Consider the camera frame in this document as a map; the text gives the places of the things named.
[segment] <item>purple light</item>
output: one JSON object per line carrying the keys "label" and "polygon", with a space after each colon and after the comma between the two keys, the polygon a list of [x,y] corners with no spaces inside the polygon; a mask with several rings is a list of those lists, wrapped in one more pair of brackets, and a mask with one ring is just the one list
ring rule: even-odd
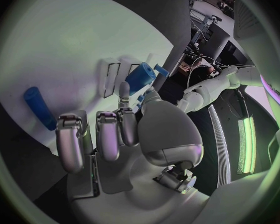
{"label": "purple light", "polygon": [[269,95],[272,96],[272,98],[280,105],[280,96],[278,96],[274,92],[274,90],[272,90],[272,88],[267,84],[267,82],[264,80],[264,78],[262,76],[261,76],[261,81],[262,81],[264,88],[269,93]]}

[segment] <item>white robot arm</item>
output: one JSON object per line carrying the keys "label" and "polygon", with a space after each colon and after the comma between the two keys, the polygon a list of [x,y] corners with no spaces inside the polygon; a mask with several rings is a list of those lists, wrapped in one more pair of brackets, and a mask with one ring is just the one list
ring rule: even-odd
{"label": "white robot arm", "polygon": [[185,113],[200,110],[216,100],[225,89],[236,89],[240,85],[262,86],[256,67],[238,69],[230,66],[224,69],[219,76],[186,89],[178,107]]}

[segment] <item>white table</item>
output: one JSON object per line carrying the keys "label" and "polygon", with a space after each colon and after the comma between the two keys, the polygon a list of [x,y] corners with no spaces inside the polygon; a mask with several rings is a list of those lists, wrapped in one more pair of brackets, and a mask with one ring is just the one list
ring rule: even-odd
{"label": "white table", "polygon": [[[154,53],[162,66],[172,48],[156,28],[112,0],[37,0],[0,51],[0,102],[25,132],[57,155],[55,132],[23,99],[37,86],[55,117],[86,110],[95,144],[96,112],[118,105],[116,95],[98,94],[99,60],[129,55],[146,61]],[[147,88],[131,97],[132,105]]]}

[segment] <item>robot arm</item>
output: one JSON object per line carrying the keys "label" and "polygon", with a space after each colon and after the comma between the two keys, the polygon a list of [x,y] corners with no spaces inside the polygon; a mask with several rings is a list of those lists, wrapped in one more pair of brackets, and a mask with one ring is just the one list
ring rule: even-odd
{"label": "robot arm", "polygon": [[178,107],[185,113],[200,110],[215,101],[225,89],[236,89],[240,85],[262,86],[256,67],[224,69],[219,76],[186,89]]}

